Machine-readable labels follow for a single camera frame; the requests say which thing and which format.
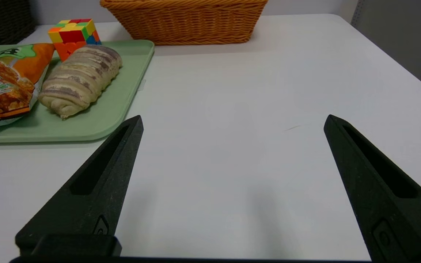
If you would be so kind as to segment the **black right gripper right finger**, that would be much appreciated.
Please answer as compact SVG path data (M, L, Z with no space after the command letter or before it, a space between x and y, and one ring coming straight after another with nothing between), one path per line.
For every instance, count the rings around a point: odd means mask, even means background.
M421 262L421 186L344 119L324 133L373 262Z

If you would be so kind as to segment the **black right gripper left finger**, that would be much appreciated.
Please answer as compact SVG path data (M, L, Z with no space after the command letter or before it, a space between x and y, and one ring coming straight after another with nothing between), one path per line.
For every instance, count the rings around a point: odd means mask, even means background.
M16 234L21 256L119 256L115 231L144 127L122 122Z

